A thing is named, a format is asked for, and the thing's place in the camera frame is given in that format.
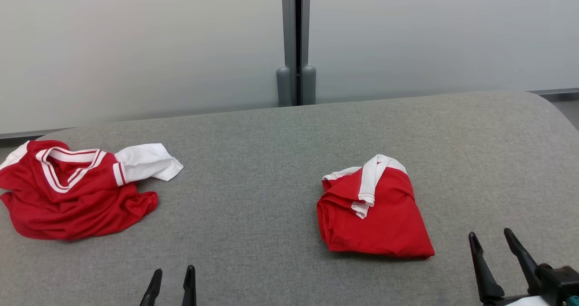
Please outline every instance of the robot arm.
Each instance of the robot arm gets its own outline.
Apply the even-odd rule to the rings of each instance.
[[[505,238],[517,257],[529,287],[526,295],[504,297],[503,288],[495,281],[476,234],[469,234],[472,263],[478,286],[478,296],[484,306],[579,306],[579,273],[572,267],[553,269],[537,265],[512,230],[505,228]]]
[[[155,299],[159,295],[161,290],[161,278],[163,277],[163,271],[157,269],[153,273],[153,278],[151,283],[149,283],[149,288],[145,292],[141,304],[139,306],[155,306]],[[195,289],[195,267],[189,265],[187,267],[187,272],[185,273],[185,281],[183,283],[183,289],[185,290],[185,295],[183,296],[183,303],[181,306],[197,306],[197,291]]]

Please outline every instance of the v-neck collar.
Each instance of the v-neck collar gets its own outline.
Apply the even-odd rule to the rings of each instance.
[[[41,162],[45,178],[52,189],[59,193],[66,193],[72,187],[74,187],[75,184],[78,183],[89,170],[99,166],[105,154],[107,153],[101,151],[100,149],[70,151],[60,147],[52,147],[38,151],[36,158],[39,162]],[[90,162],[90,165],[87,167],[77,168],[66,181],[66,185],[62,185],[58,181],[54,166],[47,160],[48,156],[64,162]]]

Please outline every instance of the floor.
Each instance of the floor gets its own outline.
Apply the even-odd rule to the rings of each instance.
[[[549,95],[545,97],[552,102],[569,121],[579,129],[579,94],[578,95]],[[16,139],[2,139],[0,140],[0,164],[6,157],[14,151],[19,145],[22,145],[27,140],[34,140],[37,137],[23,137]]]
[[[552,103],[575,125],[575,128],[579,129],[579,100],[563,100]]]

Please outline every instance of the folded red shirt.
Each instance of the folded red shirt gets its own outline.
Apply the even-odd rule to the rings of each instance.
[[[402,164],[376,155],[363,167],[324,176],[317,203],[322,240],[333,252],[428,257],[434,249]]]

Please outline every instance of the clothing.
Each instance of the clothing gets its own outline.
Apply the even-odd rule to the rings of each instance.
[[[40,240],[80,240],[122,231],[157,207],[157,193],[135,181],[168,181],[183,165],[161,143],[116,154],[70,151],[60,141],[28,141],[0,165],[0,199],[14,229]]]
[[[395,257],[434,255],[407,171],[376,155],[363,167],[324,176],[317,203],[322,240],[333,252]]]

